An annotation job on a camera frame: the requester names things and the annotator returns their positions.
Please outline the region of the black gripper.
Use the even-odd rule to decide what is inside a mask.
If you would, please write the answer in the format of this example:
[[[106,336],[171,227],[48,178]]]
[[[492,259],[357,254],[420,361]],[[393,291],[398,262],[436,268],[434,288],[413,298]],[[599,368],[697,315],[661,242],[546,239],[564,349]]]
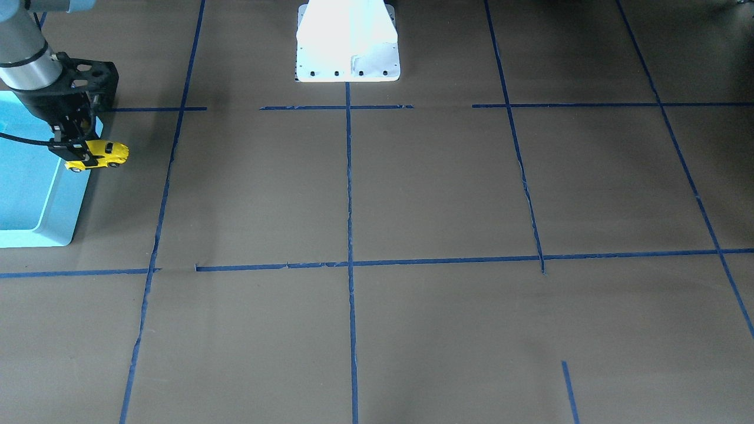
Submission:
[[[95,133],[91,102],[83,92],[22,91],[21,102],[32,115],[48,123],[53,131],[59,130],[62,139],[88,139]],[[97,163],[86,141],[64,143],[50,139],[48,150],[66,162]]]

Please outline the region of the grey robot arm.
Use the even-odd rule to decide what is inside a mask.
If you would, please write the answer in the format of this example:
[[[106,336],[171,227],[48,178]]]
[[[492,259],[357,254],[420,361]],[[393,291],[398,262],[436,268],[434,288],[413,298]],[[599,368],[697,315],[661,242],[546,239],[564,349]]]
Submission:
[[[67,162],[93,167],[97,159],[87,142],[97,138],[96,115],[88,94],[74,84],[77,64],[64,52],[53,51],[27,5],[2,2],[2,81],[51,129],[52,139],[40,145]]]

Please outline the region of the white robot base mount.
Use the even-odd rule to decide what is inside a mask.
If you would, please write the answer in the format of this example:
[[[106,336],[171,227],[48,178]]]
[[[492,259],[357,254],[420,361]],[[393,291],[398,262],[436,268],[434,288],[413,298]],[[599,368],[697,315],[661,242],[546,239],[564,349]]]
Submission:
[[[395,11],[384,1],[309,1],[298,8],[296,80],[382,82],[401,77]]]

